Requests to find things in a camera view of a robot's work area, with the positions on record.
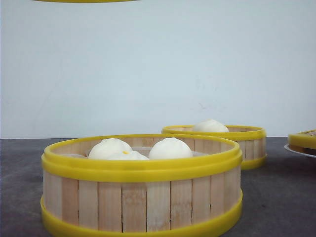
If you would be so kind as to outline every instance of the gray table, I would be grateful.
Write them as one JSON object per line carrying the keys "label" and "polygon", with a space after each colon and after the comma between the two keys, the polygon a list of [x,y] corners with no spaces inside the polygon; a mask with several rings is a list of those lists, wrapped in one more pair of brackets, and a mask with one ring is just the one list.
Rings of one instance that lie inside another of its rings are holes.
{"label": "gray table", "polygon": [[[1,237],[48,237],[40,218],[44,148],[62,139],[1,140]],[[265,166],[241,174],[243,214],[224,237],[315,237],[316,159],[267,138]]]}

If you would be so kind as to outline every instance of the white wall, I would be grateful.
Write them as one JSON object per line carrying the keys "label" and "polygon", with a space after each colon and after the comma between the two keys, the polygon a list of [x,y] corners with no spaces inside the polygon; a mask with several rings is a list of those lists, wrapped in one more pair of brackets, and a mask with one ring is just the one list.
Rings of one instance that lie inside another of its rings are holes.
{"label": "white wall", "polygon": [[316,1],[1,1],[2,138],[207,118],[316,128]]}

